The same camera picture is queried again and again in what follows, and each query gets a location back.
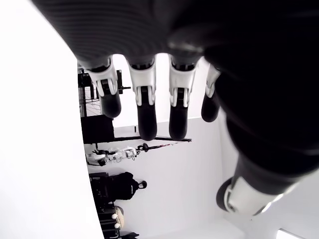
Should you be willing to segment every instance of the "white surface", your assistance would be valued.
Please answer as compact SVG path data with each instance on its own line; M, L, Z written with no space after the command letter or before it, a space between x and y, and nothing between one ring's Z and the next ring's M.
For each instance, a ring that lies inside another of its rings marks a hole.
M288 234L287 232L284 232L282 230L278 230L276 239L299 239L299 238L291 234Z
M168 135L168 123L158 124L158 135ZM116 201L124 209L125 231L140 234L140 239L195 227L222 217L216 205L216 193L221 185L220 141L217 123L202 119L188 121L185 142L142 152L135 161L125 159L103 167L89 167L90 172L110 174L131 172L137 181L148 187L138 190L128 201ZM99 149L137 147L141 140L100 143ZM168 141L148 142L149 146Z
M114 55L114 66L117 70L122 70L123 86L132 87L129 67L126 59L122 55ZM209 64L201 58L195 73L193 91L190 95L188 118L201 117L201 105L204 99L206 77ZM156 117L157 122L169 120L169 59L168 55L160 53L156 57ZM138 124L137 106L135 94L132 89L124 90L120 95L122 111L113 121L114 127L123 127Z
M245 234L225 219L205 222L198 218L200 225L149 239L244 239Z
M76 59L29 1L0 8L0 238L102 239Z
M223 181L234 173L238 152L226 131L223 113L219 117L222 144ZM225 218L243 230L247 239L275 239L277 230L283 228L306 239L319 235L319 172L305 179L288 195L284 196L263 214L244 217L225 213Z

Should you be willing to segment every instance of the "robotic hand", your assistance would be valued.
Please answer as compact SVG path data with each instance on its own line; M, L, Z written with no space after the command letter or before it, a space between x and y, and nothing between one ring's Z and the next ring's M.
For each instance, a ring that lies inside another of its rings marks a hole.
M240 154L234 177L217 194L220 208L259 214L318 169L315 7L269 0L33 2L88 70L111 118L121 111L112 55L126 57L145 140L157 132L155 55L170 55L169 132L175 140L186 134L196 64L205 56L211 69L202 117L214 121L221 105Z

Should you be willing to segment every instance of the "black rubber covering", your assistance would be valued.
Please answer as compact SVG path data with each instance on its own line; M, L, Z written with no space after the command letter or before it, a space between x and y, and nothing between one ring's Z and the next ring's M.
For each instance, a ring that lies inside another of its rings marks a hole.
M100 96L101 108L104 115L109 118L115 118L121 113L121 101L119 91L115 95L107 94Z
M203 105L201 107L201 117L206 122L213 122L217 116L219 111L219 102L216 97L216 94L213 94L211 98L205 94Z
M156 123L155 104L138 106L139 133L143 140L151 141L156 137L158 126Z
M188 107L170 106L169 134L172 139L180 141L187 133L187 111Z
M160 52L181 57L202 53L171 49L167 45L169 25L154 11L153 0L33 0L62 36L82 66L100 67L112 54L123 54L131 65Z
M227 209L225 207L225 203L224 203L224 197L225 197L225 192L226 192L226 189L227 187L231 184L232 182L232 178L229 178L227 181L225 181L218 189L217 191L217 194L216 194L216 203L217 203L217 206L226 211L227 212Z

